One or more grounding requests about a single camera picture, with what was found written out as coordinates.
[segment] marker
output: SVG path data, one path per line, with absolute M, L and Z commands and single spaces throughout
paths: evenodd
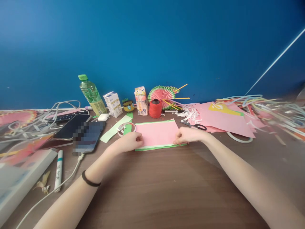
M 185 110 L 164 110 L 163 113 L 182 113 L 184 112 Z
M 63 151 L 60 150 L 58 152 L 58 157 L 57 157 L 57 169 L 56 169 L 56 177 L 55 177 L 55 192 L 60 191 L 60 187 L 58 186 L 61 184 L 61 173 L 63 171 Z

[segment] hand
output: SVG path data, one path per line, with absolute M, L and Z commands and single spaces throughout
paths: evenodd
M 141 133 L 130 132 L 116 140 L 109 147 L 118 153 L 132 151 L 144 144 Z
M 189 128 L 189 127 L 180 127 L 176 133 L 176 140 L 173 142 L 175 145 L 181 145 L 189 142 L 198 142 L 202 141 L 206 133 L 203 130 Z

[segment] blue wall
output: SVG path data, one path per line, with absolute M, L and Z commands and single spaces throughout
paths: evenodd
M 79 74 L 121 100 L 186 83 L 185 102 L 243 95 L 304 27 L 302 0 L 2 0 L 0 109 L 86 106 Z M 278 96 L 304 79 L 304 36 L 253 92 Z

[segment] scissors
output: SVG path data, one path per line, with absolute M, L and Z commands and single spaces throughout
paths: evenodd
M 190 123 L 184 121 L 184 120 L 181 120 L 180 121 L 181 123 L 185 124 L 185 125 L 188 125 L 189 127 L 196 127 L 197 129 L 200 129 L 200 130 L 207 130 L 207 128 L 204 126 L 204 125 L 201 125 L 201 124 L 195 124 L 195 125 L 191 125 Z

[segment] desk surface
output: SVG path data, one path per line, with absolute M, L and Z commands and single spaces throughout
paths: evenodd
M 122 116 L 117 119 L 111 117 L 106 131 Z M 165 120 L 178 120 L 173 114 L 163 117 Z M 134 123 L 148 121 L 156 119 L 138 116 L 134 111 Z M 226 133 L 213 135 L 272 180 L 305 213 L 305 144 L 284 132 L 280 135 L 286 147 L 280 145 L 273 135 L 263 132 L 255 134 L 257 139 L 249 144 L 238 143 Z M 85 156 L 76 176 L 59 193 L 53 193 L 36 207 L 21 228 L 33 228 L 64 190 L 118 138 L 115 135 L 107 144 L 99 142 L 96 152 Z M 64 180 L 72 173 L 77 157 L 72 156 L 72 146 L 62 149 Z M 56 160 L 48 170 L 51 170 L 48 184 L 53 190 Z M 2 228 L 16 228 L 26 212 L 43 197 L 40 190 L 31 190 Z M 120 155 L 108 170 L 77 228 L 263 229 L 268 226 L 208 148 L 193 142 L 187 146 Z

